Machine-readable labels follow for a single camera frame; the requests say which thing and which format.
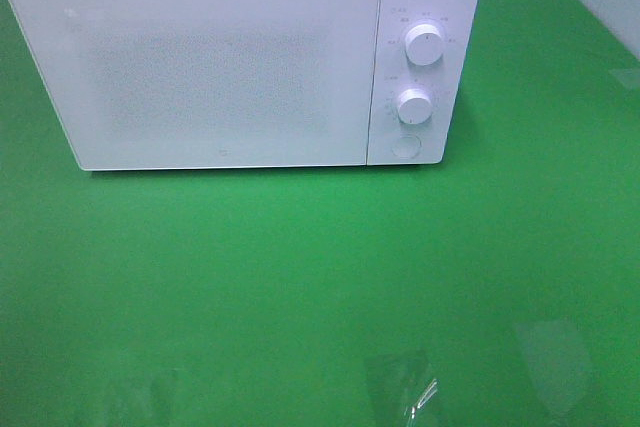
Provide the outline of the round white door button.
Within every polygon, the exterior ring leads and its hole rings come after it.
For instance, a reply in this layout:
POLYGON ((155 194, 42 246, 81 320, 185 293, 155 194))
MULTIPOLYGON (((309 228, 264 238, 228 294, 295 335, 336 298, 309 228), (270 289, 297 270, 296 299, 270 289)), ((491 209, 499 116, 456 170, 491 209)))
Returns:
POLYGON ((394 141, 392 153, 400 159, 415 158, 421 150, 421 140, 415 135, 406 135, 394 141))

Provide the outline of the white round knob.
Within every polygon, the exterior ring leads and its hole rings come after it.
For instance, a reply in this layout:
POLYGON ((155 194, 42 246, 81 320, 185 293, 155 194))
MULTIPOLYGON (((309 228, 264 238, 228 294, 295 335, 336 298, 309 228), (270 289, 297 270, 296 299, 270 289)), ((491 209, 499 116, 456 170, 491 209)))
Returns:
POLYGON ((437 62, 444 53, 444 34, 433 22, 411 27, 404 36, 405 54, 414 65, 423 67, 437 62))
POLYGON ((430 96, 421 89, 407 89, 398 97, 397 113, 400 121, 407 125, 419 125, 433 114, 430 96))

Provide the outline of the white microwave door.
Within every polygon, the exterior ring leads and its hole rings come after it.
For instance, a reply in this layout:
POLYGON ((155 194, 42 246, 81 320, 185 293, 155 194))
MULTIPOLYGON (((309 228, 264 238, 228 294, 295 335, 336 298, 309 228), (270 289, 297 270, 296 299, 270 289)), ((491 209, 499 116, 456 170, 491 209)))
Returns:
POLYGON ((80 168, 361 165, 379 0, 10 0, 80 168))

